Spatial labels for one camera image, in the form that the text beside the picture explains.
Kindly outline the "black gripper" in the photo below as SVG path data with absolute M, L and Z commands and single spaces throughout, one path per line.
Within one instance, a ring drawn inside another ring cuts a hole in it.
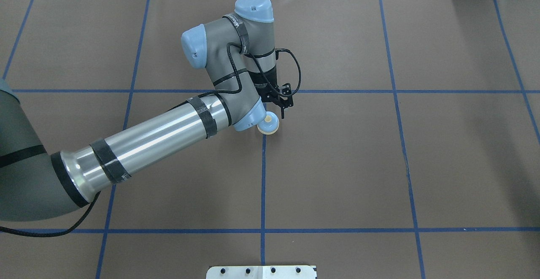
M 263 103 L 274 103 L 280 108 L 281 118 L 285 119 L 285 111 L 294 106 L 293 98 L 281 98 L 277 93 L 277 66 L 264 73 L 249 71 L 249 76 Z

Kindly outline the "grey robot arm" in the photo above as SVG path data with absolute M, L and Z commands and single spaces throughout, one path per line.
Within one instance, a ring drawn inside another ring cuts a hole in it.
M 135 173 L 228 127 L 256 127 L 271 135 L 297 92 L 278 86 L 271 0 L 237 0 L 233 12 L 181 35 L 195 69 L 205 69 L 213 90 L 187 98 L 147 121 L 99 138 L 75 152 L 49 154 L 19 98 L 1 81 L 2 221 L 52 219 L 89 206 L 97 195 Z

